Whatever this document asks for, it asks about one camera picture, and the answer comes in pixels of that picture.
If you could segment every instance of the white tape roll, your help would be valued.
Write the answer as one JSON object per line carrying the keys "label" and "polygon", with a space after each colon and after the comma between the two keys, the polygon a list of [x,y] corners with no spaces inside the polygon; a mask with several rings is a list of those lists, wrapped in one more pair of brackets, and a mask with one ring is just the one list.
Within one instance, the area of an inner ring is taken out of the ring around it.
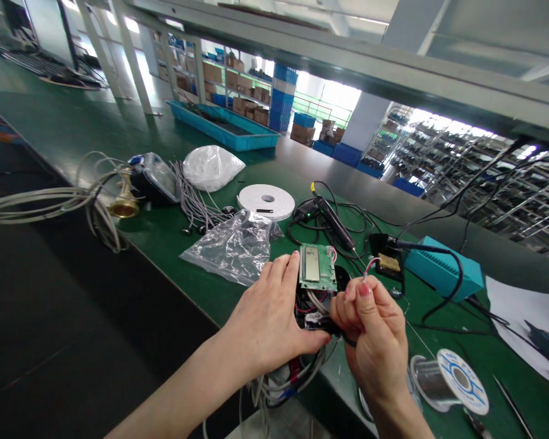
{"label": "white tape roll", "polygon": [[293,197],[271,185],[246,186],[238,195],[238,205],[274,221],[290,217],[295,210]]}

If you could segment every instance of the clear plastic bag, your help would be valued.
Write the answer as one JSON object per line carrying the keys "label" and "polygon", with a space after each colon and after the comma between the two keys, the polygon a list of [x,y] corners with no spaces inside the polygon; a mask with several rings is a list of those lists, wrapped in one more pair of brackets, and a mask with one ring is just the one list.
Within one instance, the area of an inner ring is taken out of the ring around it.
{"label": "clear plastic bag", "polygon": [[210,273],[249,287],[270,258],[270,243],[281,228],[264,216],[241,210],[218,224],[179,257]]}
{"label": "clear plastic bag", "polygon": [[207,192],[223,188],[245,167],[238,157],[217,145],[196,148],[183,160],[185,177]]}

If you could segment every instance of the green workbench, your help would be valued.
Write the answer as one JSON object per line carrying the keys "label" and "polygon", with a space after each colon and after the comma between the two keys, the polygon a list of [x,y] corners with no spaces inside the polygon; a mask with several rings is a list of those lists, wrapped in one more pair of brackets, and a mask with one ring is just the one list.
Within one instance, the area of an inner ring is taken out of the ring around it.
{"label": "green workbench", "polygon": [[[215,143],[204,134],[175,122],[168,108],[161,110],[165,113],[163,117],[145,116],[140,106],[133,102],[113,102],[109,91],[83,92],[48,85],[0,58],[0,115],[69,181],[75,178],[77,165],[88,151],[99,150],[119,159],[154,151],[169,161],[183,159],[198,146]],[[246,168],[213,195],[218,205],[235,205],[239,191],[246,185],[257,183],[279,186],[300,202],[310,197],[309,185],[318,179],[326,181],[339,198],[355,202],[391,223],[412,221],[435,210],[424,201],[288,138],[282,137],[274,149],[236,155],[246,163]],[[85,176],[87,179],[93,177],[89,169]],[[354,227],[361,224],[361,219],[349,213],[343,215],[348,224]],[[378,223],[383,232],[397,231],[383,221]],[[141,211],[134,219],[122,220],[120,229],[178,289],[222,326],[244,288],[179,258],[179,254],[198,239],[195,234],[191,237],[181,234],[186,224],[179,208],[173,207]],[[281,226],[285,230],[286,222]],[[457,249],[464,226],[463,219],[453,216],[424,223],[412,231],[418,237],[430,235]],[[293,232],[301,241],[314,237],[311,231],[299,227]],[[364,236],[356,237],[360,239],[361,248]],[[278,240],[272,244],[271,257],[294,249],[296,246],[288,239]],[[549,260],[517,243],[472,225],[465,254],[482,264],[486,274],[502,282],[549,292]],[[344,266],[351,275],[357,274],[342,258],[337,264]],[[383,280],[389,288],[394,284],[389,279]],[[523,432],[496,387],[493,374],[509,387],[535,436],[549,437],[549,382],[497,337],[455,335],[415,326],[441,298],[411,274],[406,278],[406,291],[406,301],[399,303],[418,333],[407,326],[410,355],[430,357],[428,349],[436,354],[439,349],[448,348],[464,357],[486,388],[490,413],[483,422],[495,438],[520,438]],[[479,297],[487,302],[485,291]],[[486,323],[453,304],[434,315],[432,323],[456,329],[488,328]],[[334,435],[371,436],[370,432],[375,428],[364,420],[356,385],[342,351],[338,349],[299,398]],[[441,414],[423,402],[423,414],[437,438],[475,437],[459,407]]]}

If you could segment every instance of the pink fingernail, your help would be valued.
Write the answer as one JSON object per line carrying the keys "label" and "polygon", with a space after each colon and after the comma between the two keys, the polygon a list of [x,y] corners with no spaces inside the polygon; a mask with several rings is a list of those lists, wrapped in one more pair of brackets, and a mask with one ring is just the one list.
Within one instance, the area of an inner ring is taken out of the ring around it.
{"label": "pink fingernail", "polygon": [[360,297],[368,297],[372,294],[372,291],[370,289],[370,286],[363,282],[358,285],[358,293],[360,294]]}

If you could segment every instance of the computer monitor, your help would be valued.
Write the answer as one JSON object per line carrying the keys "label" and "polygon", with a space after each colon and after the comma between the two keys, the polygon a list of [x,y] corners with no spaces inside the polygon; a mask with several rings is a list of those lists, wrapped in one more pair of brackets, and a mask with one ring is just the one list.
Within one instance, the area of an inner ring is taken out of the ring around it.
{"label": "computer monitor", "polygon": [[69,31],[65,8],[60,0],[24,0],[38,45],[67,67],[78,70],[79,63]]}
{"label": "computer monitor", "polygon": [[11,0],[2,0],[2,8],[12,34],[15,35],[17,30],[32,32],[31,21],[24,6]]}

